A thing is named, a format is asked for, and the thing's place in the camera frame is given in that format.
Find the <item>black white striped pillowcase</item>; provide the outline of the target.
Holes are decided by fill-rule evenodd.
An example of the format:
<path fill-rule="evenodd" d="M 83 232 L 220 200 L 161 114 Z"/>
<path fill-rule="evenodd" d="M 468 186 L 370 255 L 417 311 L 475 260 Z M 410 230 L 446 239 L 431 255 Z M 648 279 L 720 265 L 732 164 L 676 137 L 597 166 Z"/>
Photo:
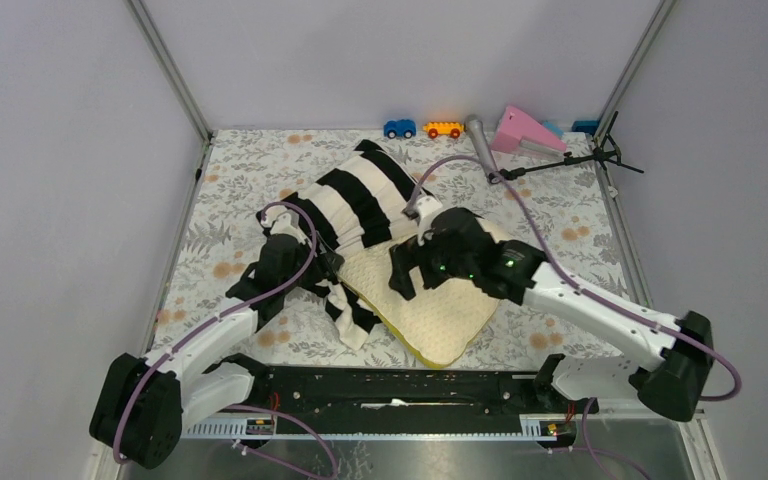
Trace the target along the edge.
<path fill-rule="evenodd" d="M 287 234 L 310 248 L 299 278 L 322 248 L 340 254 L 345 262 L 367 248 L 414 232 L 403 212 L 416 180 L 382 146 L 362 140 L 342 164 L 328 170 L 300 191 L 266 205 L 257 212 L 266 241 Z M 340 341 L 360 349 L 380 320 L 342 281 L 323 279 L 310 289 L 324 299 Z"/>

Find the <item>yellow white pillow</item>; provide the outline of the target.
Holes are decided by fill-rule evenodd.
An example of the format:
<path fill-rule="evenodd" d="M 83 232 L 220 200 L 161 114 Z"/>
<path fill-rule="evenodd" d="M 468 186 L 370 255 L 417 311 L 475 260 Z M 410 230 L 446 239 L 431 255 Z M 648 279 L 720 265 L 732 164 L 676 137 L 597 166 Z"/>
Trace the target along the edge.
<path fill-rule="evenodd" d="M 424 289 L 416 268 L 410 271 L 416 295 L 404 299 L 389 287 L 389 249 L 407 239 L 403 236 L 353 254 L 339 270 L 338 278 L 424 365 L 445 368 L 464 354 L 492 319 L 500 301 L 463 279 L 449 279 L 435 289 Z"/>

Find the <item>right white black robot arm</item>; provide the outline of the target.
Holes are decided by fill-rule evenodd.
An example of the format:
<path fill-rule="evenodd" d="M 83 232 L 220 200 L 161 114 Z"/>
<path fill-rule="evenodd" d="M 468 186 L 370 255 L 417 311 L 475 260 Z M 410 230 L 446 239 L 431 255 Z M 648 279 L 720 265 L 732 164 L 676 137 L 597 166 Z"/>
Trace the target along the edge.
<path fill-rule="evenodd" d="M 550 357 L 533 386 L 543 410 L 557 412 L 589 397 L 634 396 L 669 420 L 693 418 L 714 364 L 707 317 L 653 311 L 573 277 L 543 250 L 495 239 L 487 223 L 465 208 L 440 209 L 420 224 L 424 232 L 389 250 L 389 286 L 404 299 L 449 280 L 468 281 L 491 298 L 558 316 L 620 351 L 592 364 Z"/>

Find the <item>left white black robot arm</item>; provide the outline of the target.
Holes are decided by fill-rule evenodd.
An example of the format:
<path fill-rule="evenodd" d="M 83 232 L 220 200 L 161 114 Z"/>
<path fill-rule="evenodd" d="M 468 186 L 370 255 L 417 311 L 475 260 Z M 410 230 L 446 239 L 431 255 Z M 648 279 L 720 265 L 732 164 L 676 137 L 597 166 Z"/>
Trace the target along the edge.
<path fill-rule="evenodd" d="M 112 361 L 89 424 L 90 436 L 121 463 L 152 469 L 181 435 L 211 415 L 241 405 L 274 418 L 281 405 L 271 369 L 227 350 L 253 336 L 284 308 L 296 288 L 336 283 L 341 255 L 319 240 L 277 234 L 226 297 L 196 326 L 166 347 Z"/>

